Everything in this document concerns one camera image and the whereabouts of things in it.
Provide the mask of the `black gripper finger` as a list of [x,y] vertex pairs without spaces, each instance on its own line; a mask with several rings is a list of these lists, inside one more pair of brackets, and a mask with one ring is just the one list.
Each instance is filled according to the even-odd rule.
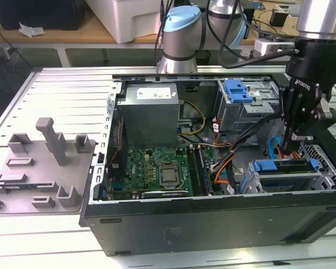
[[288,87],[282,87],[279,89],[279,103],[285,127],[282,144],[283,151],[295,151],[297,147],[297,143],[292,140],[292,108],[295,102],[295,86],[296,81],[290,81]]
[[329,106],[329,96],[320,87],[313,86],[308,91],[295,86],[292,108],[292,140],[297,143],[295,151],[302,141],[311,140],[336,123],[336,110]]

